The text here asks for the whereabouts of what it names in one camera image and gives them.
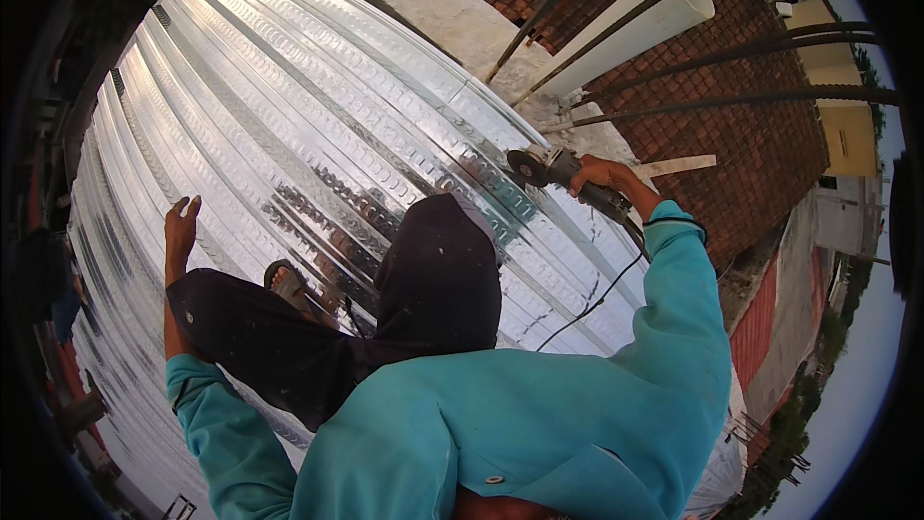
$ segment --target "sleeve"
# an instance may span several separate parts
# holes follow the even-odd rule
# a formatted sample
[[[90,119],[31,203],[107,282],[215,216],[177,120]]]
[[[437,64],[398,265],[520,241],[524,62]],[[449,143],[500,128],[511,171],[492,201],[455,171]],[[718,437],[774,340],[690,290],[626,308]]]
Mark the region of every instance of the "sleeve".
[[[188,353],[171,357],[167,398],[199,459],[217,517],[288,518],[295,470],[270,425],[216,365]]]
[[[731,349],[722,323],[705,230],[674,201],[662,201],[644,226],[652,264],[645,301],[632,319],[635,341],[610,358],[656,386],[698,398],[722,417],[731,390]]]

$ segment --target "yellow wall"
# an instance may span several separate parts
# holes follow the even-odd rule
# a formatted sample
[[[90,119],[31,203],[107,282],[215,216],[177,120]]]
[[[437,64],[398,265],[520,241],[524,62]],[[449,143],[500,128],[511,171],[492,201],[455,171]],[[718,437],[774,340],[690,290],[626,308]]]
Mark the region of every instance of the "yellow wall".
[[[787,28],[835,22],[823,0],[793,5]],[[815,45],[797,50],[812,85],[862,85],[860,71],[847,43]],[[876,136],[870,104],[862,100],[818,99],[821,126],[828,141],[831,167],[827,175],[876,177]]]
[[[876,177],[876,138],[870,105],[819,107],[831,167],[826,175]]]

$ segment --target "foot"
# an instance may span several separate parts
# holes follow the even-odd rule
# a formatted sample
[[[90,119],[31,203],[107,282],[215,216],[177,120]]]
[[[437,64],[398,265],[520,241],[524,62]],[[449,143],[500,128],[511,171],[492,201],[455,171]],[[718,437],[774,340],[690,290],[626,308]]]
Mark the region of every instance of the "foot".
[[[275,272],[275,274],[272,276],[272,288],[275,289],[280,283],[283,282],[283,279],[285,279],[285,276],[291,272],[292,270],[290,270],[289,268],[279,268]],[[295,291],[295,295],[298,297],[306,297],[304,290],[302,290],[301,288],[298,288],[298,290]],[[317,316],[315,316],[313,313],[309,311],[302,311],[300,313],[304,318],[314,321],[315,323],[320,323],[321,325],[327,326],[328,328],[339,330],[336,322],[334,321],[334,318],[332,318],[329,315],[325,314],[323,318],[318,320]]]

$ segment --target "wooden stick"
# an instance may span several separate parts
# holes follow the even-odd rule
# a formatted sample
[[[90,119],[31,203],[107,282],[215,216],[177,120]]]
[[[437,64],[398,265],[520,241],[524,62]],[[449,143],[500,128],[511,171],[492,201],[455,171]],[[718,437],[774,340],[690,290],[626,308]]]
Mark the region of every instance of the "wooden stick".
[[[669,158],[664,161],[654,161],[653,163],[629,166],[639,179],[651,179],[670,173],[703,169],[706,167],[715,167],[715,155],[681,156],[679,158]]]

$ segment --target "white pvc pipe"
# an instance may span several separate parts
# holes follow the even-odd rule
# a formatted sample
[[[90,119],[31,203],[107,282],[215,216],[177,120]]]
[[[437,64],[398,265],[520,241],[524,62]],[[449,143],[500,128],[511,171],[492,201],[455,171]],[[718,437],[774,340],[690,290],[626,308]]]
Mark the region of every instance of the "white pvc pipe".
[[[533,77],[533,82],[548,75],[641,1],[617,0],[611,4],[552,57],[552,60]],[[536,92],[558,97],[567,95],[641,52],[714,16],[715,5],[712,4],[712,0],[662,0],[613,33],[591,52],[574,61]]]

